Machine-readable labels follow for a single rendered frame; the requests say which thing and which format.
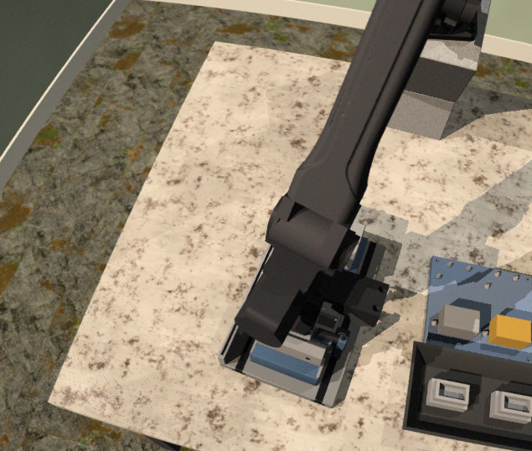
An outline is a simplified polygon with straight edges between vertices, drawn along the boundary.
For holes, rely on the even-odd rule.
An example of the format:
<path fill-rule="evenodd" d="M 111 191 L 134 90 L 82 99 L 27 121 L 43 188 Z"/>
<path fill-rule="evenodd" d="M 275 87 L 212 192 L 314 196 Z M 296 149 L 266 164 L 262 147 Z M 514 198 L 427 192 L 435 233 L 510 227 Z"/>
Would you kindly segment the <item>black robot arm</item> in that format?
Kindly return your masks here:
<path fill-rule="evenodd" d="M 268 221 L 274 251 L 235 316 L 250 337 L 280 348 L 298 315 L 316 321 L 323 301 L 376 326 L 390 285 L 344 270 L 360 239 L 349 229 L 426 41 L 473 41 L 481 1 L 376 0 L 322 133 Z"/>

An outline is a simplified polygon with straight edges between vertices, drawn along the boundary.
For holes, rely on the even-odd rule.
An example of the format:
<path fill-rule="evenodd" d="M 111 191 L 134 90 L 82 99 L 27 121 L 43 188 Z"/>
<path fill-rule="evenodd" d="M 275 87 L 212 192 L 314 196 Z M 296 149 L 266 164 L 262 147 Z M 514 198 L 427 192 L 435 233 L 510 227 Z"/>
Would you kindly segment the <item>yellow brass block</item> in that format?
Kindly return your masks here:
<path fill-rule="evenodd" d="M 531 321 L 497 314 L 489 322 L 488 342 L 522 350 L 531 343 Z"/>

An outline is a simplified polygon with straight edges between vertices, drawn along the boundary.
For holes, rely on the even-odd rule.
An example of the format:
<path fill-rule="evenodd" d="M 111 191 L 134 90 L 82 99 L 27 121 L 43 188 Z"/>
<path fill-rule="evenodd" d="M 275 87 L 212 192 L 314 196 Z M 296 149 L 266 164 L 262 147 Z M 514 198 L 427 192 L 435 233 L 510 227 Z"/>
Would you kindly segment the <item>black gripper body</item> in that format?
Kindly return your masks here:
<path fill-rule="evenodd" d="M 315 288 L 308 290 L 307 293 L 314 291 L 316 288 L 318 288 L 320 284 L 318 284 Z M 302 316 L 298 316 L 292 329 L 294 330 L 295 333 L 302 334 L 302 335 L 309 335 L 309 332 L 312 328 L 312 324 L 314 324 L 315 322 L 316 321 L 313 321 L 311 319 L 306 319 Z"/>

